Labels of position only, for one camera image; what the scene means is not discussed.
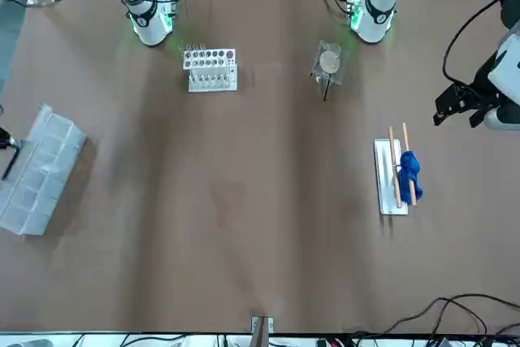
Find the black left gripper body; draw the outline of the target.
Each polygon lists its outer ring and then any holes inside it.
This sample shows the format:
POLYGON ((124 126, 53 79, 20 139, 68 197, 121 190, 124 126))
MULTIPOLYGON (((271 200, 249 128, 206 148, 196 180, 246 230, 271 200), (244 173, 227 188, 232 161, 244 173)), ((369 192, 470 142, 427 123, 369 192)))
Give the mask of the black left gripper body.
POLYGON ((501 102, 501 92, 488 80, 478 79, 464 86, 453 83, 453 98, 448 108, 451 111, 468 111, 496 107, 501 102))

